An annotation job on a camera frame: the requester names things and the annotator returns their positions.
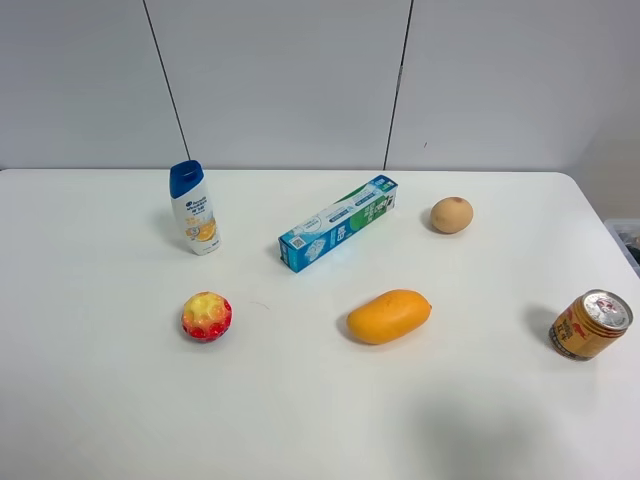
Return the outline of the brown round potato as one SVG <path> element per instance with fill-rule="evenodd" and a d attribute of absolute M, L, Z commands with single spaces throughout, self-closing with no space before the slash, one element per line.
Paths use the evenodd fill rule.
<path fill-rule="evenodd" d="M 432 226 L 441 233 L 455 234 L 470 225 L 474 210 L 462 197 L 447 197 L 438 201 L 431 209 Z"/>

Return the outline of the blue green toothpaste box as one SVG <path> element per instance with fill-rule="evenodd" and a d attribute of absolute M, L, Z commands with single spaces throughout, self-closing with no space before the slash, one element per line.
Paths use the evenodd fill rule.
<path fill-rule="evenodd" d="M 294 273 L 392 210 L 398 184 L 378 175 L 278 238 L 280 258 Z"/>

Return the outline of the orange mango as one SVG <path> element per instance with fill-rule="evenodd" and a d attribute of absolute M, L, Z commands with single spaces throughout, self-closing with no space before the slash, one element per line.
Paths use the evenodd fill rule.
<path fill-rule="evenodd" d="M 369 345 L 395 341 L 422 326 L 432 306 L 419 292 L 396 289 L 385 292 L 351 311 L 346 318 L 352 337 Z"/>

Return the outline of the red yellow bumpy ball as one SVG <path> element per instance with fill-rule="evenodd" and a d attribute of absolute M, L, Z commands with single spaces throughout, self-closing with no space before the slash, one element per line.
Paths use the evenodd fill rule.
<path fill-rule="evenodd" d="M 232 322 L 231 304 L 214 292 L 200 292 L 184 304 L 183 331 L 199 342 L 215 341 L 224 335 Z"/>

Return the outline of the white blue shampoo bottle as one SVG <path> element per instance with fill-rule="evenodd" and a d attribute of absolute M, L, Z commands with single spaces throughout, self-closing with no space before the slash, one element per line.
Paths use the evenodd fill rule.
<path fill-rule="evenodd" d="M 174 218 L 188 247 L 199 256 L 216 250 L 219 229 L 201 164 L 188 160 L 172 166 L 169 193 Z"/>

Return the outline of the gold red drink can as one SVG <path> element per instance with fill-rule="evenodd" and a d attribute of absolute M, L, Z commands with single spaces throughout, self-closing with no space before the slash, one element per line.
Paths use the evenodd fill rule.
<path fill-rule="evenodd" d="M 633 320 L 631 308 L 620 296 L 592 289 L 577 297 L 556 318 L 548 336 L 562 356 L 589 361 L 621 338 Z"/>

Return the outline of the grey storage bin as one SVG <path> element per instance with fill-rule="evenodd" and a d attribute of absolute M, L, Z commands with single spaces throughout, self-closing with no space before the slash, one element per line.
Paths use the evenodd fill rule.
<path fill-rule="evenodd" d="M 634 218 L 607 219 L 604 225 L 622 251 L 627 262 L 637 276 L 639 266 L 639 228 L 640 220 Z"/>

